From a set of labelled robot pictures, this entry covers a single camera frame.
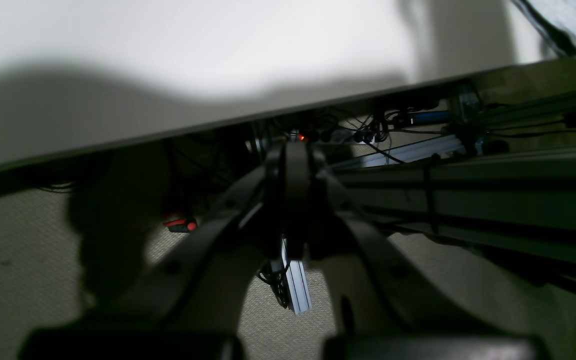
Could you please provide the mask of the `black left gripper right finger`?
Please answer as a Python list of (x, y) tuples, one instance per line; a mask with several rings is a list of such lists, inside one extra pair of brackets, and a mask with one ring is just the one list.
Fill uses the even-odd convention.
[(541, 339), (500, 330), (438, 289), (366, 218), (325, 158), (284, 146), (288, 253), (326, 280), (337, 335), (323, 360), (546, 360)]

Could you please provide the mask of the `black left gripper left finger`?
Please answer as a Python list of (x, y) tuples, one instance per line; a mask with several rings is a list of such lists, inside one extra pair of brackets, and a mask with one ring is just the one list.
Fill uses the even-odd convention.
[(244, 360), (237, 328), (250, 280), (281, 255), (285, 148), (238, 180), (211, 214), (108, 305), (34, 331), (21, 360)]

